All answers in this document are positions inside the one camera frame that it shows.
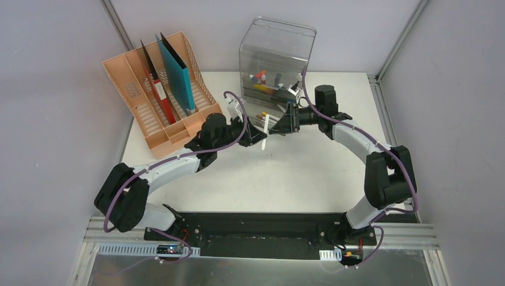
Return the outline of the smoked clear drawer box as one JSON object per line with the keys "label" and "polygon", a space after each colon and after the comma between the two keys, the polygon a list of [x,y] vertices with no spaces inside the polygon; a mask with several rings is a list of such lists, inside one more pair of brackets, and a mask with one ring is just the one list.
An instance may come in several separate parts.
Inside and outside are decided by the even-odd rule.
{"label": "smoked clear drawer box", "polygon": [[[295,97],[287,89],[297,81],[301,84],[301,73],[310,60],[316,35],[315,28],[303,24],[268,17],[256,17],[252,21],[239,47],[241,96],[252,124],[263,127],[264,120],[256,115],[266,112],[270,114],[269,124],[272,125],[284,114],[278,104],[286,109],[288,103],[297,103],[300,95]],[[249,75],[263,70],[266,71],[266,84],[261,84],[260,79],[252,82]],[[274,85],[277,73],[282,75],[280,89]],[[271,94],[269,90],[255,89],[254,85],[278,90]]]}

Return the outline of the red orange small bottle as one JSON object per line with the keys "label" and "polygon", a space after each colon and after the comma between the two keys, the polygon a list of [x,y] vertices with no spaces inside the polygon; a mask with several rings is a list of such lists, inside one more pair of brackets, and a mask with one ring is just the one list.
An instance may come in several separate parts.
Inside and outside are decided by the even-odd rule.
{"label": "red orange small bottle", "polygon": [[255,77],[256,77],[256,78],[258,78],[258,79],[260,79],[260,78],[261,78],[264,74],[266,74],[266,71],[265,71],[265,70],[260,71],[259,73],[257,73],[257,74],[255,75]]}

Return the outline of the teal folder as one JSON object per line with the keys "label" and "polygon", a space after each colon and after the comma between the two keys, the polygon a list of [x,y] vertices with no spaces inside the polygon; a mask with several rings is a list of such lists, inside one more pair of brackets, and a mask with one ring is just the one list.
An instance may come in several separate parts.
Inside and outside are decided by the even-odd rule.
{"label": "teal folder", "polygon": [[170,92],[183,112],[190,116],[196,112],[189,69],[167,38],[156,36],[158,48],[167,75]]}

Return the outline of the dark blue small bottle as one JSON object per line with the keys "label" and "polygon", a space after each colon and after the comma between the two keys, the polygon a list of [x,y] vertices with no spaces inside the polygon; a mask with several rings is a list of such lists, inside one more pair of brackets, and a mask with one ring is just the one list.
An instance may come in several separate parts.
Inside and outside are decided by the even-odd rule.
{"label": "dark blue small bottle", "polygon": [[279,87],[280,80],[281,80],[282,75],[280,73],[277,73],[274,79],[274,85],[275,87]]}

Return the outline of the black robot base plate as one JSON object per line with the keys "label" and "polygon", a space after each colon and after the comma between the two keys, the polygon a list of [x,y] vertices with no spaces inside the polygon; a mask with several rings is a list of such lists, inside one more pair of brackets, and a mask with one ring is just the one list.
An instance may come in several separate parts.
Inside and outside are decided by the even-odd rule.
{"label": "black robot base plate", "polygon": [[181,212],[167,233],[205,257],[318,260],[321,250],[377,244],[371,227],[353,230],[342,213]]}

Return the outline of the white marker green cap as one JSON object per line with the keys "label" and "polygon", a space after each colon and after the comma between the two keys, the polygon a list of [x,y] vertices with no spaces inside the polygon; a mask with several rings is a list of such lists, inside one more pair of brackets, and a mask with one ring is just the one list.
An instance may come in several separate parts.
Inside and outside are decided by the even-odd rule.
{"label": "white marker green cap", "polygon": [[277,106],[279,107],[279,109],[280,109],[283,113],[285,113],[285,112],[286,112],[285,107],[283,107],[283,106],[282,106],[282,105],[280,105],[280,104],[278,104]]}

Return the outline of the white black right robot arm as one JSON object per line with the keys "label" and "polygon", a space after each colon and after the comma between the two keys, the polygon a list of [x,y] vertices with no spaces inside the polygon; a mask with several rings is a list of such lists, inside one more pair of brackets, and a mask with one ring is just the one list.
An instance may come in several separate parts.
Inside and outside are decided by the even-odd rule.
{"label": "white black right robot arm", "polygon": [[302,125],[317,125],[321,133],[361,160],[365,167],[364,197],[345,213],[338,228],[339,239],[353,244],[360,239],[361,229],[394,210],[396,204],[415,198],[412,158],[406,147],[379,143],[358,127],[352,117],[340,112],[332,85],[315,87],[314,95],[315,102],[308,107],[288,104],[285,114],[269,129],[269,134],[289,134],[297,132]]}

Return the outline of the red folder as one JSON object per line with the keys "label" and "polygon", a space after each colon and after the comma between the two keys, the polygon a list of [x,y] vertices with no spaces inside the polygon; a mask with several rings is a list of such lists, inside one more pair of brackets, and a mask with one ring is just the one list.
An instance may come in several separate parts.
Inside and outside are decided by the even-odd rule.
{"label": "red folder", "polygon": [[169,125],[176,123],[176,118],[173,114],[172,107],[169,103],[166,90],[159,78],[159,75],[154,67],[151,57],[141,41],[142,53],[145,57],[144,71],[148,79],[149,85],[151,87],[152,93],[155,96],[155,100],[161,108],[164,114],[164,118],[168,121]]}

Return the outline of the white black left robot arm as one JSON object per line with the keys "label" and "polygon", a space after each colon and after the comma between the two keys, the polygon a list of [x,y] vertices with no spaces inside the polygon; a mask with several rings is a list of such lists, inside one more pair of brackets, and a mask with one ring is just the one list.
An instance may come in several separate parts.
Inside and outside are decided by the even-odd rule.
{"label": "white black left robot arm", "polygon": [[93,202],[105,215],[105,232],[128,232],[138,226],[157,229],[167,241],[178,239],[182,226],[175,210],[149,203],[148,197],[175,179],[205,169],[217,159],[218,151],[235,144],[249,147],[266,138],[267,134],[248,120],[235,117],[228,122],[221,113],[212,113],[195,137],[173,156],[136,167],[115,165]]}

